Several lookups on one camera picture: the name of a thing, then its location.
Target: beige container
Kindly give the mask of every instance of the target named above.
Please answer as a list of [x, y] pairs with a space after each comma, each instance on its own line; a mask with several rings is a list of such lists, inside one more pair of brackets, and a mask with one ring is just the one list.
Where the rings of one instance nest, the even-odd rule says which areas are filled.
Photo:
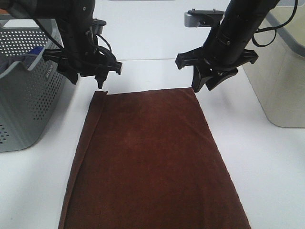
[[[276, 7], [260, 28], [285, 22], [293, 7]], [[269, 43], [274, 31], [255, 35], [260, 44]], [[259, 58], [244, 69], [267, 118], [282, 127], [305, 127], [305, 6], [298, 7], [294, 19], [278, 30], [269, 46], [257, 48]]]

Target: brown towel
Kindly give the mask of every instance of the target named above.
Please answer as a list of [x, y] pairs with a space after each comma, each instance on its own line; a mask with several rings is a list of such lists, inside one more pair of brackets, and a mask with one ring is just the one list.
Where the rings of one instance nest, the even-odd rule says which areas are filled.
[[59, 228], [250, 228], [192, 89], [94, 94]]
[[8, 14], [5, 10], [0, 9], [0, 15], [2, 14]]

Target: perforated basket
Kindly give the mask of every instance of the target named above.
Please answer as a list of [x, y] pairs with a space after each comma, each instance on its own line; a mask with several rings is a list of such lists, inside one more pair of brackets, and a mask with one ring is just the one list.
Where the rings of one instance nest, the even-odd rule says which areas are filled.
[[[57, 47], [39, 28], [6, 28], [8, 15], [0, 17], [0, 55], [28, 53], [35, 46]], [[41, 20], [58, 42], [55, 20]], [[25, 149], [43, 132], [61, 94], [65, 78], [56, 72], [57, 64], [42, 59], [42, 52], [29, 69], [14, 62], [0, 74], [0, 152]]]

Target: cable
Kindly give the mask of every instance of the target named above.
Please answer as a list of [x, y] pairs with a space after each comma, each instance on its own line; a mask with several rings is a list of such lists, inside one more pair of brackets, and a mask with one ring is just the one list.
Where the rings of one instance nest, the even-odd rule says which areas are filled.
[[106, 39], [103, 38], [102, 35], [97, 34], [97, 36], [98, 36], [99, 38], [101, 38], [101, 39], [106, 43], [106, 45], [107, 45], [108, 48], [109, 48], [109, 51], [112, 52], [111, 46], [110, 46], [110, 44], [108, 43], [108, 41], [106, 41]]
[[44, 28], [44, 26], [36, 19], [32, 16], [32, 14], [28, 11], [28, 9], [23, 5], [23, 4], [20, 4], [24, 10], [28, 13], [28, 15], [30, 16], [31, 19], [33, 19], [35, 21], [35, 23], [38, 25], [38, 27], [41, 29], [41, 31], [44, 32], [44, 34], [56, 45], [59, 47], [59, 49], [62, 51], [62, 52], [66, 52], [67, 54], [70, 55], [70, 57], [80, 61], [81, 63], [83, 64], [86, 64], [86, 65], [89, 65], [91, 67], [94, 67], [96, 69], [98, 69], [99, 67], [105, 67], [103, 64], [93, 64], [93, 63], [90, 63], [90, 62], [87, 62], [87, 61], [84, 61], [76, 56], [73, 55], [73, 53], [71, 53], [70, 51], [68, 51], [67, 49], [65, 49], [63, 46], [61, 46], [52, 36], [51, 34], [49, 34], [49, 32]]
[[270, 30], [277, 30], [277, 29], [280, 29], [280, 28], [286, 26], [295, 17], [295, 13], [296, 13], [298, 4], [299, 4], [299, 0], [295, 0], [295, 6], [294, 6], [294, 9], [292, 11], [292, 14], [291, 14], [290, 18], [285, 23], [283, 23], [281, 25], [278, 25], [278, 26], [275, 26], [275, 27], [266, 27], [266, 28], [263, 28], [263, 29], [258, 29], [255, 33], [260, 33], [260, 32], [265, 32], [265, 31], [270, 31]]
[[88, 42], [93, 48], [98, 49], [102, 54], [104, 54], [106, 57], [108, 57], [108, 59], [112, 59], [113, 61], [116, 61], [114, 54], [110, 50], [106, 49], [105, 47], [92, 43], [92, 41], [90, 39], [88, 39]]
[[253, 42], [253, 44], [254, 44], [256, 47], [259, 47], [259, 48], [263, 48], [263, 47], [266, 47], [266, 46], [268, 46], [269, 44], [271, 44], [271, 43], [275, 40], [275, 38], [276, 38], [277, 29], [280, 29], [280, 28], [286, 26], [286, 25], [289, 24], [289, 23], [292, 21], [292, 19], [295, 17], [295, 13], [296, 13], [298, 4], [299, 4], [299, 0], [295, 0], [295, 6], [294, 6], [294, 9], [293, 9], [293, 11], [292, 11], [292, 14], [291, 14], [290, 18], [289, 18], [285, 23], [283, 23], [283, 24], [281, 24], [281, 25], [278, 25], [278, 26], [274, 26], [274, 27], [266, 27], [266, 28], [263, 28], [263, 29], [258, 29], [258, 30], [255, 32], [255, 33], [261, 33], [261, 32], [266, 32], [266, 31], [274, 30], [274, 31], [275, 31], [275, 32], [274, 32], [274, 37], [273, 37], [273, 39], [272, 39], [272, 41], [271, 41], [270, 43], [265, 44], [265, 45], [261, 45], [261, 44], [259, 44], [259, 43], [256, 41], [256, 39], [255, 39], [255, 37], [254, 37], [254, 35], [253, 35], [253, 37], [252, 37], [252, 42]]
[[62, 51], [64, 50], [64, 47], [61, 46], [52, 36], [49, 34], [49, 32], [44, 28], [44, 26], [36, 19], [32, 18], [34, 22], [38, 25], [38, 27], [41, 29], [41, 31], [44, 32], [44, 34], [54, 43], [56, 46], [58, 46]]
[[253, 42], [253, 44], [256, 46], [256, 47], [259, 47], [259, 48], [263, 48], [263, 47], [266, 47], [266, 46], [268, 46], [269, 44], [271, 44], [272, 42], [274, 42], [275, 41], [275, 38], [276, 38], [276, 35], [277, 35], [277, 30], [276, 29], [274, 29], [274, 37], [273, 37], [273, 39], [272, 39], [272, 41], [270, 42], [270, 43], [268, 43], [268, 44], [259, 44], [257, 41], [256, 41], [256, 39], [254, 38], [254, 35], [253, 35], [253, 37], [252, 37], [252, 42]]

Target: white tabletop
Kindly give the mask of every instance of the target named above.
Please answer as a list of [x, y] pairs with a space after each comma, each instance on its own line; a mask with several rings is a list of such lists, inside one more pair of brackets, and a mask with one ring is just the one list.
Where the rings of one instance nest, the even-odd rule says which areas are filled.
[[[183, 12], [224, 10], [214, 2], [97, 0], [95, 16], [123, 61], [121, 76], [104, 84], [110, 94], [189, 87], [192, 68], [174, 59], [202, 45], [206, 29], [187, 29]], [[39, 141], [0, 154], [0, 229], [56, 229], [82, 125], [97, 84], [93, 77], [66, 83]], [[305, 228], [305, 129], [271, 124], [246, 74], [196, 94], [252, 229]]]

